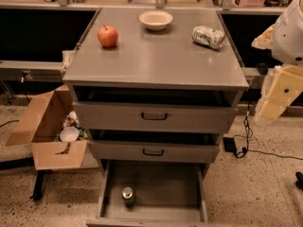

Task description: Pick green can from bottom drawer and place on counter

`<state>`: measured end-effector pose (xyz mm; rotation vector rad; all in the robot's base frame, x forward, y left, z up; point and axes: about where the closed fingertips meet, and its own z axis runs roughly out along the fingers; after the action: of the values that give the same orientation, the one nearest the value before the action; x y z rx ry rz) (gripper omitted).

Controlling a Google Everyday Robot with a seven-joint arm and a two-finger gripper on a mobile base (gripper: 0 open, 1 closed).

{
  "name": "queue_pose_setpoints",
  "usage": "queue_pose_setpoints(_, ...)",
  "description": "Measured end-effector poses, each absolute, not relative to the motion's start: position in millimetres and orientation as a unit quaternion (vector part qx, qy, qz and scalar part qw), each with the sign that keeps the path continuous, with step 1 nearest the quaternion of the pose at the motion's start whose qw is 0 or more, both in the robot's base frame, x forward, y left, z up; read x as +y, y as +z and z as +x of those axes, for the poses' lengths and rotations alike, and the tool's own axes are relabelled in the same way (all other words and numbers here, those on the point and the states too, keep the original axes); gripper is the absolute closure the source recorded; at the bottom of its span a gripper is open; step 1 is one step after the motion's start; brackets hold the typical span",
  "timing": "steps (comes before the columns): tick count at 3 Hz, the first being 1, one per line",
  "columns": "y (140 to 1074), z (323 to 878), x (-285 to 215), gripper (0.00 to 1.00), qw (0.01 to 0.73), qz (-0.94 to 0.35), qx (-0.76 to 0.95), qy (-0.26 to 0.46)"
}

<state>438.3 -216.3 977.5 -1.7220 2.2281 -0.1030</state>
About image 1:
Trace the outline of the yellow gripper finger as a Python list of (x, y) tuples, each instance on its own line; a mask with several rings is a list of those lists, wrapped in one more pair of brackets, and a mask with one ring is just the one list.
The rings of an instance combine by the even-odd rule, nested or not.
[(255, 109), (256, 123), (272, 123), (303, 92), (303, 66), (283, 64), (266, 75)]
[(260, 35), (257, 36), (251, 45), (257, 49), (271, 49), (272, 48), (272, 33), (274, 26), (269, 26)]

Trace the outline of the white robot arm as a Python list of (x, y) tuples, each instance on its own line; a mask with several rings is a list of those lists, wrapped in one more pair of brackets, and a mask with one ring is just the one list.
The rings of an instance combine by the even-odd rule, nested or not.
[(256, 106), (255, 121), (269, 125), (303, 92), (303, 0), (293, 0), (251, 45), (282, 63), (265, 76)]

